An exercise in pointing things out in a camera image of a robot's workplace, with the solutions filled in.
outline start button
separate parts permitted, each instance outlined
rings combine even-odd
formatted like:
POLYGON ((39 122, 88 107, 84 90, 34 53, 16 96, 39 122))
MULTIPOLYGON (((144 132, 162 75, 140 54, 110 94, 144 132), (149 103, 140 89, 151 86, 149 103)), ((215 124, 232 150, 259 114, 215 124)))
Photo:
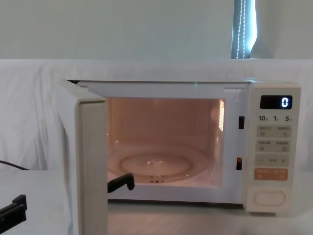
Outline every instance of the start button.
POLYGON ((286 181, 288 179, 287 168, 255 168, 255 180, 286 181))
POLYGON ((260 206, 280 206, 286 201, 286 196, 281 191, 258 191, 253 196, 254 203, 260 206))

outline door release button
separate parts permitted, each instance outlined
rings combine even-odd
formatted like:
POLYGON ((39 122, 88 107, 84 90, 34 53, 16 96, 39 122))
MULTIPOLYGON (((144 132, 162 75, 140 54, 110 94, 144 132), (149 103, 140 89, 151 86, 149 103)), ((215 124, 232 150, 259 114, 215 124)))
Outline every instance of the door release button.
POLYGON ((263 190, 253 195, 253 201, 260 206, 280 206, 286 201, 286 196, 281 191, 263 190))

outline digital display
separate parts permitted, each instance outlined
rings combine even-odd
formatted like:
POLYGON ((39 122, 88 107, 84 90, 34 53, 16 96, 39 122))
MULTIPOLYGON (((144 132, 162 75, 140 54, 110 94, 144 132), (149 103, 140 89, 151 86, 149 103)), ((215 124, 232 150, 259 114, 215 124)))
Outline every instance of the digital display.
POLYGON ((260 102, 261 109, 291 109, 291 95, 262 95, 260 102))

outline wall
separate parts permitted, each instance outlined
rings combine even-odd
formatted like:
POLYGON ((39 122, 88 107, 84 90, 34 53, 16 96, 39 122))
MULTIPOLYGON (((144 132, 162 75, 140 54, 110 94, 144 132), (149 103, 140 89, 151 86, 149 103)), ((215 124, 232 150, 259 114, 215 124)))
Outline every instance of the wall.
POLYGON ((1 0, 0 59, 230 58, 234 0, 1 0))
POLYGON ((312 59, 313 1, 256 0, 258 39, 254 58, 312 59))

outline window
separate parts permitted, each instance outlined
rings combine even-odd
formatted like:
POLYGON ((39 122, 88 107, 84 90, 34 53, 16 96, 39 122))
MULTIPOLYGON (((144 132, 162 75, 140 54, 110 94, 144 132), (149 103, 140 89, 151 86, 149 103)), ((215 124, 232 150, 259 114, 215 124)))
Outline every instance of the window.
POLYGON ((231 58, 248 59, 257 37, 255 0, 235 0, 231 58))

